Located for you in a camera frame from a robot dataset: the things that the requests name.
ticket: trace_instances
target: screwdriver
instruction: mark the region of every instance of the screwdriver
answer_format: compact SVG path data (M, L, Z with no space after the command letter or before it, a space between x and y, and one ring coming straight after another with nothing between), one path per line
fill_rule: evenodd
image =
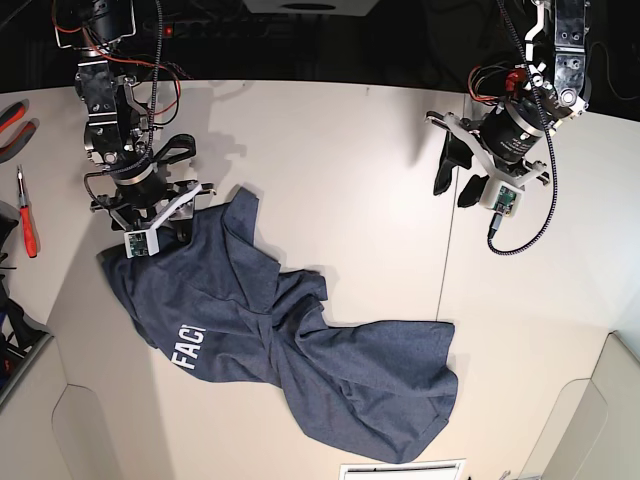
M24 233L24 246L27 255L34 258L38 254L36 237L31 226L31 216L29 215L29 203L24 191L24 177L22 175L22 165L18 165L18 199L20 201L20 217L22 217L22 232Z

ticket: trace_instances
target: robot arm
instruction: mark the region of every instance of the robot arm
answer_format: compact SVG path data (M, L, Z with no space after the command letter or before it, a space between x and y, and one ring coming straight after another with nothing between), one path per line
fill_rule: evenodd
M168 165L196 154L191 135L176 135L153 153L156 80L151 104L139 103L133 91L136 79L123 68L136 61L123 62L115 53L121 41L136 33L132 0L72 0L65 8L69 23L81 25L75 29L55 27L58 45L81 54L75 84L87 107L84 144L88 159L100 169L85 177L92 211L107 211L113 228L125 231L130 257L157 253L156 231L167 222L177 228L179 238L188 240L194 197L212 193L213 185L167 182ZM158 17L159 51L161 10ZM158 68L149 62L138 63ZM175 150L181 152L172 155ZM95 196L91 192L88 180L102 175L114 181L115 195Z
M503 0L497 1L503 16L507 17L508 27L512 28ZM546 230L557 194L551 135L565 120L581 115L588 107L589 82L585 74L587 0L531 1L536 9L536 22L524 36L524 45L512 30L523 62L509 68L500 67L506 75L504 93L499 97L484 97L471 91L475 100L491 104L493 109L480 121L459 119L452 113L428 112L426 116L428 121L448 132L434 194L439 195L449 188L453 168L469 169L475 158L486 175L474 175L469 180L458 197L458 206L466 208L479 203L495 212L489 229L489 247L498 254L520 253ZM544 48L534 43L539 40ZM529 162L525 158L545 136L550 145L553 179L546 164ZM543 185L553 183L554 186L552 208L543 228L522 248L507 252L495 249L492 238L502 217L516 214L525 186L536 179Z

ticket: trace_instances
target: red screwdriver handle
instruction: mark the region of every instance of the red screwdriver handle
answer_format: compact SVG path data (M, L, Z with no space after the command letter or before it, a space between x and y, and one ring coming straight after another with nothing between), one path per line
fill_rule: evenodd
M29 255L30 258L34 258L36 255L38 255L38 245L36 244L36 236L33 234L33 227L31 226L29 207L22 207L20 209L20 216L22 217L24 246L27 249L27 255Z

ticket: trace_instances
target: white vent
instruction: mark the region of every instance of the white vent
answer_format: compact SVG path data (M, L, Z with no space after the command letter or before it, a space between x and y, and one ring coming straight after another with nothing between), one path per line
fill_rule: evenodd
M460 480L464 460L404 465L342 465L340 480Z

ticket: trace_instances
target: pliers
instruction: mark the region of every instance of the pliers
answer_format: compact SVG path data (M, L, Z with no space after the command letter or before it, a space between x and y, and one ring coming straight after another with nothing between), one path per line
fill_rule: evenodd
M27 105L24 102L18 102L11 105L5 112L0 115L0 133L2 133L9 125L17 122L24 117L27 111ZM0 147L0 164L8 162L15 157L24 146L31 140L33 134L36 133L36 124L28 121L20 129L13 140L3 147Z

